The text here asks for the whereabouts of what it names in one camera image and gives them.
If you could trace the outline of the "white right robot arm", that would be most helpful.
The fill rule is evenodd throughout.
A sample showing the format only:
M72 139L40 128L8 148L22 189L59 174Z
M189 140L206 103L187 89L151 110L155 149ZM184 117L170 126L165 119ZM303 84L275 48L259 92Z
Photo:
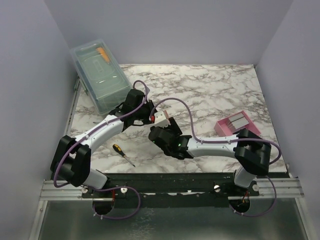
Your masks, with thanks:
M166 156L178 160L203 156L236 159L240 167L230 183L234 195L243 195L254 178L269 173L272 146L250 130L241 129L234 135L197 140L194 136L183 135L174 118L171 117L169 122L166 127L152 126L148 139Z

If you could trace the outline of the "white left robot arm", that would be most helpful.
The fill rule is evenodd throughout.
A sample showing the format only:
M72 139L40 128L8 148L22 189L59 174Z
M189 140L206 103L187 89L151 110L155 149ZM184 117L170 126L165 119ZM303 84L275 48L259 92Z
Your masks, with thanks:
M58 180L63 179L74 187L87 186L93 188L99 197L107 197L111 185L104 173L91 168L92 154L106 141L134 126L136 121L143 125L151 124L150 114L154 106L145 93L131 89L125 101L95 127L76 137L63 136L50 166L54 186L64 187L65 183L58 184Z

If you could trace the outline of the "tan leather card holder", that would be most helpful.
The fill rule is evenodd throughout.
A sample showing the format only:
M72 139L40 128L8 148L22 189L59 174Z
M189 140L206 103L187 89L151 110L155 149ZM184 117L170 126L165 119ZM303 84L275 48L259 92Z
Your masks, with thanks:
M166 110L158 111L154 114L154 125L165 128L170 124L169 115Z

